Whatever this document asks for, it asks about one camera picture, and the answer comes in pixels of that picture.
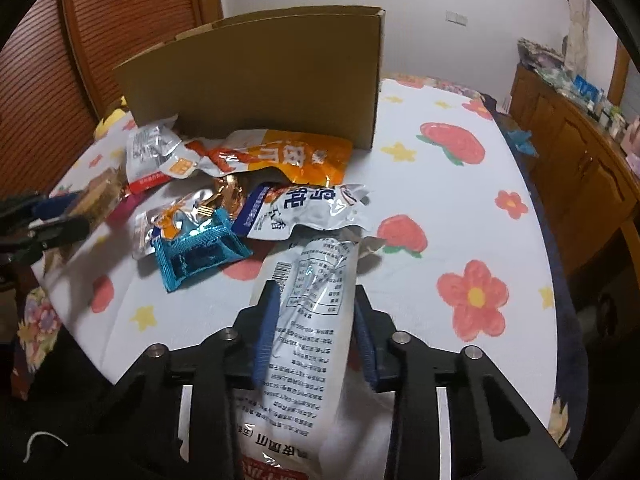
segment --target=wall socket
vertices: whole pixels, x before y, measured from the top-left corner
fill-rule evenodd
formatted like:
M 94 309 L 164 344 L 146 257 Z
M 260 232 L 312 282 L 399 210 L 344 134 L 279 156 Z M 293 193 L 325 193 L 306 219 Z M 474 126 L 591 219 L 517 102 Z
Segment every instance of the wall socket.
M 466 24 L 469 21 L 464 14 L 458 14 L 456 12 L 453 12 L 452 10 L 447 10 L 444 19 L 447 22 L 457 23 L 459 25 L 463 25 L 464 27 L 466 27 Z

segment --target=cardboard box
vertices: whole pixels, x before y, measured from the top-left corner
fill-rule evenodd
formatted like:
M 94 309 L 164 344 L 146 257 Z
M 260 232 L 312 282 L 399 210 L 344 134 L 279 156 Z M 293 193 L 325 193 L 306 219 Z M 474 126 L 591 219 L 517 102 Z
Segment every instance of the cardboard box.
M 264 10 L 209 23 L 114 69 L 140 125 L 178 114 L 190 136 L 273 128 L 370 149 L 384 10 Z

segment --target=white tablecloth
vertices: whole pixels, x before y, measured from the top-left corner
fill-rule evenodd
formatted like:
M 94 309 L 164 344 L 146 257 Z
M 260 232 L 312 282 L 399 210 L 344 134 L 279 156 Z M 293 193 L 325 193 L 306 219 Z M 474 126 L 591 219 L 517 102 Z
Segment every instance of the white tablecloth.
M 483 348 L 549 420 L 556 380 L 556 314 L 545 246 L 529 193 L 497 125 L 479 102 L 435 88 L 382 84 L 374 146 L 354 151 L 345 182 L 366 184 L 366 208 L 386 238 L 358 282 L 374 308 L 429 345 Z M 124 156 L 127 115 L 91 146 L 58 190 L 82 189 Z M 142 211 L 197 189 L 203 175 L 161 187 Z M 132 219 L 100 226 L 63 269 L 34 272 L 69 331 L 110 381 L 152 343 L 199 343 L 248 306 L 255 256 L 168 294 L 155 259 L 130 256 Z M 321 453 L 327 478 L 382 478 L 392 400 L 348 369 L 337 422 Z M 444 448 L 448 447 L 446 418 Z M 443 452 L 443 477 L 447 477 Z

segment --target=wooden dresser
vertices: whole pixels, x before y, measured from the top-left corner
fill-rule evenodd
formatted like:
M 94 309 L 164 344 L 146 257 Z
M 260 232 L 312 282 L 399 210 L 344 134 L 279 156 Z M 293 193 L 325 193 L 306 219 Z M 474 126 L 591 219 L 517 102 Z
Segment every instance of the wooden dresser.
M 529 161 L 564 272 L 572 276 L 622 232 L 640 286 L 640 180 L 609 134 L 536 73 L 519 66 L 510 115 L 532 132 Z

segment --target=silver bolt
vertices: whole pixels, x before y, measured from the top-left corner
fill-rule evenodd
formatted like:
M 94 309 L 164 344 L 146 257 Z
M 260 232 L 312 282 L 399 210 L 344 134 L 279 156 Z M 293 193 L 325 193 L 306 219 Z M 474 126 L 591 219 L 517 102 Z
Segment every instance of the silver bolt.
M 145 350 L 145 354 L 147 355 L 147 357 L 151 357 L 152 359 L 160 357 L 162 354 L 164 354 L 164 345 L 160 343 L 153 343 Z
M 465 348 L 465 355 L 469 359 L 479 359 L 482 357 L 482 350 L 477 346 L 471 345 Z
M 222 339 L 222 341 L 233 341 L 236 337 L 238 337 L 238 332 L 230 326 L 220 331 L 220 339 Z
M 404 345 L 411 341 L 411 336 L 403 330 L 398 330 L 397 332 L 393 333 L 391 339 L 393 339 L 399 345 Z

